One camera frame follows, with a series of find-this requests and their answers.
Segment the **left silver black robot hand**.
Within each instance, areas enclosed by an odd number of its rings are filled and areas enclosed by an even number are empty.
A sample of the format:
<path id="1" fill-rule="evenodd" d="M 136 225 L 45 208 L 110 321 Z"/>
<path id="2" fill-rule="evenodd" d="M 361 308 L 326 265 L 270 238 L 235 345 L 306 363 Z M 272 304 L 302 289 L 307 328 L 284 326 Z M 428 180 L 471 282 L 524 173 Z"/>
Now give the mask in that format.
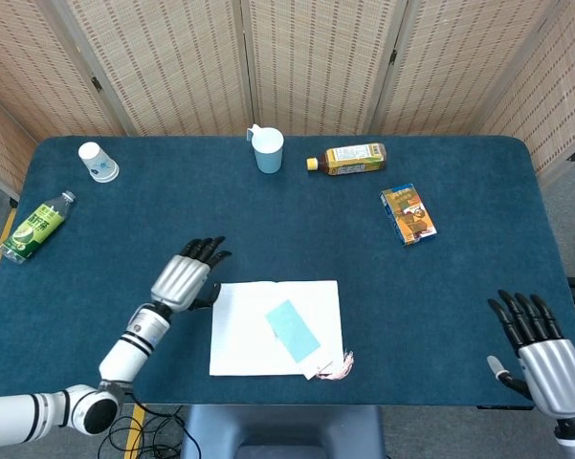
<path id="1" fill-rule="evenodd" d="M 151 287 L 154 303 L 163 304 L 173 314 L 186 310 L 205 309 L 213 306 L 221 290 L 220 283 L 214 283 L 206 298 L 198 294 L 206 284 L 210 272 L 230 251 L 218 251 L 224 236 L 192 239 L 166 264 Z"/>

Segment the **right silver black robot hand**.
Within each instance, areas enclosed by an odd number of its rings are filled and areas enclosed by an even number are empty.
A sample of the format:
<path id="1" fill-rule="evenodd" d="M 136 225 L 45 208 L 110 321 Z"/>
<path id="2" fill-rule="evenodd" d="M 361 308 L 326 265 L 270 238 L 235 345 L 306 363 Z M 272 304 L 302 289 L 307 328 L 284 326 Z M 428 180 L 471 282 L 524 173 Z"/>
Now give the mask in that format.
<path id="1" fill-rule="evenodd" d="M 533 402 L 540 412 L 556 419 L 575 419 L 575 347 L 552 310 L 538 295 L 499 290 L 490 298 L 504 335 L 523 375 L 515 378 L 500 360 L 489 355 L 487 364 L 496 380 Z"/>

